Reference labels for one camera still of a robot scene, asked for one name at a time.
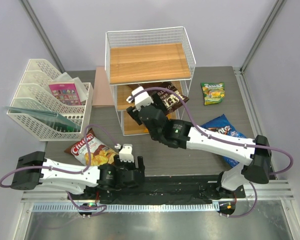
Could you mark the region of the orange honey dijon chips bag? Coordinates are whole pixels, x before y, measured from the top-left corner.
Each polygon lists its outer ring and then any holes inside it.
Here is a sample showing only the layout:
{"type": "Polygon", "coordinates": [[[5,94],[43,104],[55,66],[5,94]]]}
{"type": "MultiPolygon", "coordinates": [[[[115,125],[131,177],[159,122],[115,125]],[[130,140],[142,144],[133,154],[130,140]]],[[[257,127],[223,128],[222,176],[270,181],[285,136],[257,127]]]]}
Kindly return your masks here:
{"type": "MultiPolygon", "coordinates": [[[[170,119],[174,119],[176,117],[176,114],[173,112],[173,113],[169,113],[168,115],[167,115],[167,118],[170,120],[170,119]]],[[[144,133],[149,133],[149,131],[148,131],[148,129],[144,129],[144,131],[143,131],[144,133]]]]}

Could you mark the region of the brown Kettle sea salt bag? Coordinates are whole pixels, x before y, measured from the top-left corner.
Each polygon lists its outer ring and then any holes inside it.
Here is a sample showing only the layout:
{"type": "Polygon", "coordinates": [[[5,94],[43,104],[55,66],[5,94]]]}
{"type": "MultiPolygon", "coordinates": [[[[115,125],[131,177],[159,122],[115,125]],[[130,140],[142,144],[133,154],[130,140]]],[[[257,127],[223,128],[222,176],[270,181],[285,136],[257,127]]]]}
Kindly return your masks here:
{"type": "MultiPolygon", "coordinates": [[[[131,90],[135,90],[138,87],[143,87],[144,89],[152,87],[166,88],[178,94],[185,103],[189,100],[186,95],[183,95],[180,92],[180,89],[177,88],[177,85],[172,81],[128,84],[128,87],[131,90]]],[[[152,97],[153,102],[158,106],[158,108],[162,109],[165,115],[173,113],[175,110],[183,106],[180,100],[174,94],[169,92],[163,90],[151,90],[147,93],[152,97]]]]}

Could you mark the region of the white wire shelf rack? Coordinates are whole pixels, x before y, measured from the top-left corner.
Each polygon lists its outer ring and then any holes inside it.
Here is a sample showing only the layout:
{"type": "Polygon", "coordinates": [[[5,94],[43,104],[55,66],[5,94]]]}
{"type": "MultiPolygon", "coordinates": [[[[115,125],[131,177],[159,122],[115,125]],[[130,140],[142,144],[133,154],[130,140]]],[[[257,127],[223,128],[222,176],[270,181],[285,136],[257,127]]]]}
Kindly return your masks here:
{"type": "Polygon", "coordinates": [[[196,60],[185,27],[114,30],[105,34],[105,73],[124,136],[147,134],[127,113],[131,85],[172,82],[187,96],[196,60]]]}

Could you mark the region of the blue Doritos chips bag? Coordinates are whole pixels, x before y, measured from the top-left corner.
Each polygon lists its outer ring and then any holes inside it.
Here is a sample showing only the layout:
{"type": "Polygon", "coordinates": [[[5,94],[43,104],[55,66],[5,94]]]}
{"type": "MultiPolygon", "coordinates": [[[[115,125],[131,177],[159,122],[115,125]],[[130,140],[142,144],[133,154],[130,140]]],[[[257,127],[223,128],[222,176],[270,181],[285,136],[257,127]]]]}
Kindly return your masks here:
{"type": "Polygon", "coordinates": [[[236,130],[224,114],[202,124],[200,127],[226,136],[247,138],[244,134],[236,130]]]}

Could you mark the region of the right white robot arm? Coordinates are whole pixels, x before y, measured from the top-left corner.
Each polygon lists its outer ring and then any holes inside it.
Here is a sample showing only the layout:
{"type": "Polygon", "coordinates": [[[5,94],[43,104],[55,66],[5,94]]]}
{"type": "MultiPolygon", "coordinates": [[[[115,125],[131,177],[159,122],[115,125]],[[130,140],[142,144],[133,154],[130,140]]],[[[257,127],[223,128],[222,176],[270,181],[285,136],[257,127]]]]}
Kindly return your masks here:
{"type": "Polygon", "coordinates": [[[272,153],[268,139],[235,138],[204,129],[189,121],[169,119],[153,104],[140,109],[128,107],[127,114],[147,128],[152,140],[174,149],[201,150],[233,159],[238,164],[218,175],[217,182],[203,191],[208,199],[219,200],[232,195],[247,183],[268,184],[272,153]]]}

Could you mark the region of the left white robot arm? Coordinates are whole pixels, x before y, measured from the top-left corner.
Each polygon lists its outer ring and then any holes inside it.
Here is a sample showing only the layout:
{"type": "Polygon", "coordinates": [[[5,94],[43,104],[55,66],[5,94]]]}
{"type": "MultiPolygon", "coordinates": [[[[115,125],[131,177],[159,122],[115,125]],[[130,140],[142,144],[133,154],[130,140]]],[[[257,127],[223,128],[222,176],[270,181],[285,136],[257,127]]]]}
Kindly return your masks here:
{"type": "Polygon", "coordinates": [[[36,151],[18,159],[10,188],[14,190],[33,190],[42,185],[81,195],[90,200],[97,188],[116,191],[140,186],[145,181],[143,157],[137,157],[137,163],[121,161],[114,156],[114,164],[100,166],[72,165],[57,162],[45,157],[42,151],[36,151]]]}

